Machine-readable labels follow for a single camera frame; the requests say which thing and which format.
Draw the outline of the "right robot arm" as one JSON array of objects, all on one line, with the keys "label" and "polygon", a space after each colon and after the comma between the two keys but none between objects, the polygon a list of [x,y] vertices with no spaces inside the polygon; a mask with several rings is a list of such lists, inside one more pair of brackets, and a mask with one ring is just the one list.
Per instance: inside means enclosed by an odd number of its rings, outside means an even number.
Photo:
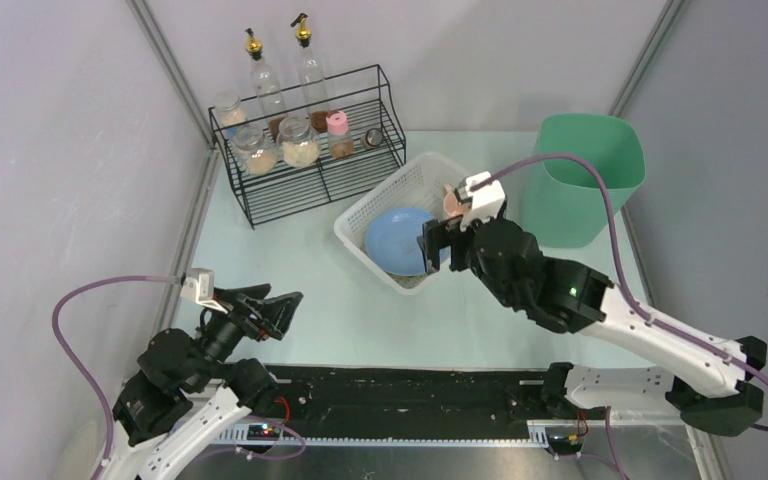
[{"label": "right robot arm", "polygon": [[755,337],[724,340],[625,298],[622,286],[580,262],[545,256],[536,238],[506,219],[463,228],[458,218],[431,220],[418,244],[427,273],[449,252],[453,272],[470,271],[505,308],[559,334],[580,334],[649,361],[642,368],[599,370],[551,364],[541,399],[548,410],[675,412],[703,432],[736,437],[762,417],[763,391],[742,363],[763,365]]}]

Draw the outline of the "blue plate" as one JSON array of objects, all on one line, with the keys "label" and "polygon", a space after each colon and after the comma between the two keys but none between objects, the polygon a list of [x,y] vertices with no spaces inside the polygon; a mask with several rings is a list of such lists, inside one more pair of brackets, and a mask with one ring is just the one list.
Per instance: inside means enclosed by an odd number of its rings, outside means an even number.
[{"label": "blue plate", "polygon": [[425,223],[433,215],[418,208],[394,208],[376,217],[365,236],[368,257],[384,272],[413,277],[426,273],[424,256],[418,243]]}]

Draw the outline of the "oil bottle gold spout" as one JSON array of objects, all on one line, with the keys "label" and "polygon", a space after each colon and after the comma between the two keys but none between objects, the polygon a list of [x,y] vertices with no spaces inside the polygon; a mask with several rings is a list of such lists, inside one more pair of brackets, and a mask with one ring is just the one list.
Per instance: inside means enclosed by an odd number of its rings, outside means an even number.
[{"label": "oil bottle gold spout", "polygon": [[265,115],[270,134],[276,140],[280,133],[280,124],[286,118],[287,112],[279,75],[267,62],[263,53],[263,44],[255,36],[254,31],[246,28],[245,32],[247,34],[245,50],[252,61],[250,76],[254,92]]},{"label": "oil bottle gold spout", "polygon": [[306,13],[299,13],[290,26],[300,47],[297,74],[304,105],[314,130],[323,133],[327,131],[327,117],[331,109],[324,68],[312,48],[312,30],[307,26],[307,19]]}]

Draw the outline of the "blue label spice jar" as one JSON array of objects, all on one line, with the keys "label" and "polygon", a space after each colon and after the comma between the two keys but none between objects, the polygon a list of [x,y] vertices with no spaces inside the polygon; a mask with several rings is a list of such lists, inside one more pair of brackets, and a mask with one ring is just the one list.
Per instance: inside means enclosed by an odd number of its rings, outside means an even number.
[{"label": "blue label spice jar", "polygon": [[221,127],[233,127],[248,120],[236,91],[223,90],[213,97],[214,114]]}]

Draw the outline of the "white plastic basket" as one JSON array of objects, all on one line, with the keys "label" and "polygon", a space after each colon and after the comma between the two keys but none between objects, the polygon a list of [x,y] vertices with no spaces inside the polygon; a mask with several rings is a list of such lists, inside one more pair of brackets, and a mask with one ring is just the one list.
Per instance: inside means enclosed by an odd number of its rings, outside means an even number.
[{"label": "white plastic basket", "polygon": [[401,277],[381,270],[367,255],[367,229],[376,217],[394,208],[418,208],[430,212],[434,219],[444,220],[444,185],[455,187],[467,176],[467,170],[442,154],[424,152],[396,170],[340,215],[334,223],[335,235],[379,279],[401,294],[416,294],[421,291],[428,276]]}]

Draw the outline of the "glass jar clamp lid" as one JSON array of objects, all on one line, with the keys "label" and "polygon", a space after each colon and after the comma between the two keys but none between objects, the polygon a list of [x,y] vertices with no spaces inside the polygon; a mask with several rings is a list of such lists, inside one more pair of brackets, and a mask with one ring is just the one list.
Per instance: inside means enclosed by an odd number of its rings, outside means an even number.
[{"label": "glass jar clamp lid", "polygon": [[294,168],[305,168],[314,164],[321,151],[315,133],[306,117],[287,116],[282,119],[277,140],[284,162]]}]

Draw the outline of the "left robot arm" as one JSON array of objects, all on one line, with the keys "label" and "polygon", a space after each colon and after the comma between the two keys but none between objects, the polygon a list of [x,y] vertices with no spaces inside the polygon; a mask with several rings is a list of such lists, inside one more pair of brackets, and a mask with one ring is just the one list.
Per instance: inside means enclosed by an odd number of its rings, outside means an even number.
[{"label": "left robot arm", "polygon": [[174,479],[223,430],[279,401],[276,377],[257,359],[226,361],[244,339],[282,340],[304,298],[261,284],[197,294],[194,335],[156,334],[112,409],[111,449],[97,479]]}]

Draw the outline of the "pink mug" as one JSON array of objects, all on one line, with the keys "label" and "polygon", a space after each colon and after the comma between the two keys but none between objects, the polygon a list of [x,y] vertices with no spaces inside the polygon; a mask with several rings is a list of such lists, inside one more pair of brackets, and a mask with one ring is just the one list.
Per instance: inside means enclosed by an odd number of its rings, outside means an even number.
[{"label": "pink mug", "polygon": [[443,211],[447,218],[454,218],[457,216],[461,216],[469,211],[470,206],[468,204],[462,204],[456,194],[455,190],[450,184],[445,184],[443,187],[444,190],[444,197],[443,197]]}]

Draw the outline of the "glass jar beige powder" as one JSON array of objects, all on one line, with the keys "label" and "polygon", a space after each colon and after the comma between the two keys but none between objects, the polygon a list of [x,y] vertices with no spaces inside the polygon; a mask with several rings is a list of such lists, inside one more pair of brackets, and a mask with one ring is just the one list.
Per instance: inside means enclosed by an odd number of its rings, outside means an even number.
[{"label": "glass jar beige powder", "polygon": [[236,129],[231,148],[239,166],[249,175],[269,173],[278,163],[278,153],[263,130],[245,125]]}]

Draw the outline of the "small black lid spice jar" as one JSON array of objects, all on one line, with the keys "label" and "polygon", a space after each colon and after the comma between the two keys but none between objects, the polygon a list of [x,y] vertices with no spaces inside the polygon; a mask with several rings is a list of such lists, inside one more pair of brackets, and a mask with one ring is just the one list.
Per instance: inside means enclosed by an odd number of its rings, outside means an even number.
[{"label": "small black lid spice jar", "polygon": [[370,128],[362,137],[362,144],[366,150],[381,147],[386,142],[386,135],[380,128]]}]

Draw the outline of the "pink lid spice bottle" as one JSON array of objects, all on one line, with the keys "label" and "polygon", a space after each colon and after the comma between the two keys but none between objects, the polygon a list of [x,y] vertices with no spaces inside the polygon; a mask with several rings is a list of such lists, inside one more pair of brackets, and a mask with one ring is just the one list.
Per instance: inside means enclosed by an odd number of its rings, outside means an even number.
[{"label": "pink lid spice bottle", "polygon": [[328,146],[334,159],[354,154],[354,141],[350,131],[348,115],[342,110],[330,112],[326,117]]}]

